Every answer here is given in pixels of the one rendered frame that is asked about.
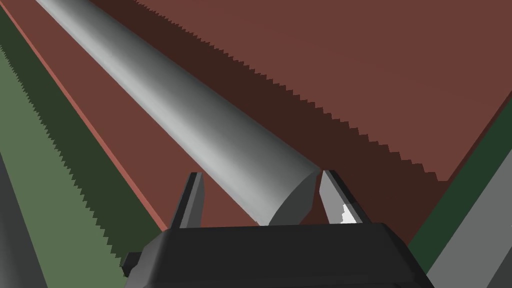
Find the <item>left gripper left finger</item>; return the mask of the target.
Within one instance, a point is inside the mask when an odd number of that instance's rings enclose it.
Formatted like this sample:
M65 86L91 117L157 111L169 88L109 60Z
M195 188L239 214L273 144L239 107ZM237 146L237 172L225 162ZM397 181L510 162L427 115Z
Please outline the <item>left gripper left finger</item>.
M202 172L192 172L187 178L169 228L199 228L205 201L205 186Z

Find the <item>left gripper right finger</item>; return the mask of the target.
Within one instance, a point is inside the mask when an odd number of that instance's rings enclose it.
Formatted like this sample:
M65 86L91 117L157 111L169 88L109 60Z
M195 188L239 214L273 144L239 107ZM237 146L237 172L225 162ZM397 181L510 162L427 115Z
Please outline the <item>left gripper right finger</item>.
M336 170L322 172L319 195L330 224L371 222Z

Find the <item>reddish-brown cupboard door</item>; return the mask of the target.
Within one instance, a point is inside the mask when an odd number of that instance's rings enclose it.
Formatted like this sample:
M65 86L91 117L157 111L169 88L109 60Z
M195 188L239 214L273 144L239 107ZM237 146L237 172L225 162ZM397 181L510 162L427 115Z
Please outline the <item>reddish-brown cupboard door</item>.
M323 170L417 253L512 148L512 0L91 0ZM0 46L116 253L199 165L36 0Z

